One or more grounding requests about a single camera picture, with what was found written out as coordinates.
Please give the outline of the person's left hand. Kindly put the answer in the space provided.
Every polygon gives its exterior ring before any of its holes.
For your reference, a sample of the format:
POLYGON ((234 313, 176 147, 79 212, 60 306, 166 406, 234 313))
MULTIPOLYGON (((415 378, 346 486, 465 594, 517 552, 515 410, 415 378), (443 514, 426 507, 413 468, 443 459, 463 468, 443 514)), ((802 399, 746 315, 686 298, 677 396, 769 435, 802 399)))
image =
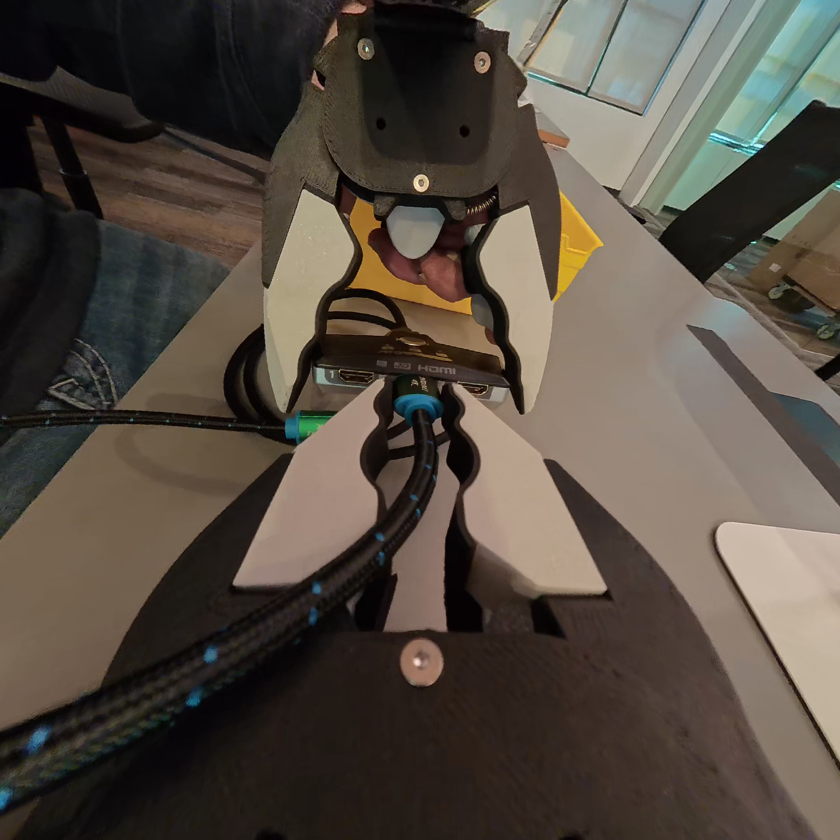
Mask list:
POLYGON ((467 246, 467 239, 486 224, 485 218, 445 223, 428 252, 416 259, 409 259, 396 249, 385 226, 369 234, 368 245, 395 278, 425 286, 445 301, 457 302, 469 296, 461 265, 461 251, 467 246))

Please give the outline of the person's left forearm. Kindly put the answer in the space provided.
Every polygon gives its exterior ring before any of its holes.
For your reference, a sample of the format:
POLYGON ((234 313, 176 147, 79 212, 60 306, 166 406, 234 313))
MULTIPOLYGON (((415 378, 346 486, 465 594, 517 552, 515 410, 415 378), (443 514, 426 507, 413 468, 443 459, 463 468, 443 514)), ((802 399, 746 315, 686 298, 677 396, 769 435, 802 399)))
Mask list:
POLYGON ((270 156, 295 115, 334 1, 77 2, 93 36, 85 78, 145 118, 270 156))

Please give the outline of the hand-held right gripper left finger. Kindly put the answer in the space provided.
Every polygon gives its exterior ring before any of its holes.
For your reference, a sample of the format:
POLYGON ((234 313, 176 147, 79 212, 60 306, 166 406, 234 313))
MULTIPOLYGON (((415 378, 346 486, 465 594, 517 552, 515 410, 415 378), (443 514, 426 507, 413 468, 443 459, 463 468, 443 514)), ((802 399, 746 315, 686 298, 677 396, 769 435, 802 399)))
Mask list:
POLYGON ((385 510, 376 480, 389 455, 392 383, 377 381, 296 449, 233 580, 274 591, 318 572, 385 510))

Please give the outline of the yellow plastic bin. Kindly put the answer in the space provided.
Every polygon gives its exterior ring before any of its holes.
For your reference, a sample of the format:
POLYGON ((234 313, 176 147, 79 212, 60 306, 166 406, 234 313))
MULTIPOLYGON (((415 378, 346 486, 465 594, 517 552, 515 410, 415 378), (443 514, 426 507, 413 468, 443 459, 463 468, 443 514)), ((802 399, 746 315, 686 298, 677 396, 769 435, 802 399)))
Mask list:
MULTIPOLYGON (((595 250, 603 246, 594 230, 562 193, 560 203, 560 266, 557 292, 553 298, 555 301, 568 289, 595 250)), ((446 301, 424 285, 399 280, 384 267, 367 241, 371 231, 380 226, 375 219, 372 205, 360 198, 356 199, 350 213, 350 225, 363 252, 361 267, 351 283, 351 288, 378 291, 392 299, 410 301, 430 308, 471 314, 469 299, 446 301)))

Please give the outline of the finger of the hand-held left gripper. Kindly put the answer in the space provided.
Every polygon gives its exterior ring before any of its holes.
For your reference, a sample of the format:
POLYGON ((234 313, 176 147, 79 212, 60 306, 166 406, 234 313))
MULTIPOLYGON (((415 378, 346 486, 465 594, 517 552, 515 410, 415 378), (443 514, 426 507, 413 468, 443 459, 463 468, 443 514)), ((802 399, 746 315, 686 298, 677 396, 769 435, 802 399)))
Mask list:
POLYGON ((302 192, 264 293, 266 363, 281 412, 296 404, 326 333, 329 303, 350 285, 361 261, 348 219, 331 201, 302 192))
POLYGON ((530 206, 522 203, 480 226, 463 251, 469 294, 482 297, 504 375, 521 415, 534 408, 549 358, 553 300, 530 206))

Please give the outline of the dark grey hdmi switch box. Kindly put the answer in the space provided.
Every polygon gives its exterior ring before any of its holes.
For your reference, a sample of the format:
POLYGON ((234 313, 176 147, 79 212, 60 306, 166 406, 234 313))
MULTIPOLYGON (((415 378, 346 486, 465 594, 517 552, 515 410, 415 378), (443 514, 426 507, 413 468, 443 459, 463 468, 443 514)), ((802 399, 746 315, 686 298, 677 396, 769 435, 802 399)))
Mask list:
POLYGON ((510 394, 495 354, 435 342, 408 329, 385 335, 328 334, 312 359, 311 375, 315 385, 345 392, 386 376, 421 375, 458 383, 486 403, 504 403, 510 394))

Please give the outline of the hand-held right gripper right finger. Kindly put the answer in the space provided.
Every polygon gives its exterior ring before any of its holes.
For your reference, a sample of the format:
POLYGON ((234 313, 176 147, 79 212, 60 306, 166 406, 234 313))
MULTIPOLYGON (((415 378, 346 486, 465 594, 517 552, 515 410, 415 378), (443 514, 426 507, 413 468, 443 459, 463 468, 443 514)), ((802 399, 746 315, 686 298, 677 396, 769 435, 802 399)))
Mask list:
POLYGON ((512 602, 602 597, 607 585, 539 451, 462 385, 446 387, 446 624, 481 632, 512 602))

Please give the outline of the person's blue jeans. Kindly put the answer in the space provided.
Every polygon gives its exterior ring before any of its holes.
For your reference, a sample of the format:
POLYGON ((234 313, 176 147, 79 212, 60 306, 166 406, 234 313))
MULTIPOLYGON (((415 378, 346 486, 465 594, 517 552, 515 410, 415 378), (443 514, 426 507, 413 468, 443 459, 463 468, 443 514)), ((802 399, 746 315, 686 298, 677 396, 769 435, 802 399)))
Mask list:
POLYGON ((114 408, 229 274, 211 256, 98 224, 99 267, 84 321, 63 368, 27 413, 114 408))

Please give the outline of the black high-back office chair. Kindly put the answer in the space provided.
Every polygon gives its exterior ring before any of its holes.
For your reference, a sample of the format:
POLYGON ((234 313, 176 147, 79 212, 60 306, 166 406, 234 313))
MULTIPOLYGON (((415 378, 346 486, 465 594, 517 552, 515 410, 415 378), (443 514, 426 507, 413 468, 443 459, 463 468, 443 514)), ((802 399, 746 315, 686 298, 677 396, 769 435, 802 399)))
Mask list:
POLYGON ((678 215, 658 242, 704 284, 838 177, 839 108, 814 100, 678 215))

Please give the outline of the braided hdmi cable teal plugs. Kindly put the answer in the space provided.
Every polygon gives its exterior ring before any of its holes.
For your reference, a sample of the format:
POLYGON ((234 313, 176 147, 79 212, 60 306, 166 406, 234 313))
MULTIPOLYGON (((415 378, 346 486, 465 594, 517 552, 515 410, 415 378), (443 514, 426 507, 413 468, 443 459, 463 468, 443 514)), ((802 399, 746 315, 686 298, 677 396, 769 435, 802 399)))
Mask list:
POLYGON ((385 381, 374 396, 375 425, 360 466, 387 462, 383 423, 394 413, 413 430, 413 466, 390 507, 299 582, 266 604, 151 665, 64 706, 2 730, 2 812, 56 791, 185 711, 288 651, 386 570, 416 529, 437 483, 434 421, 444 412, 438 385, 421 374, 385 381))

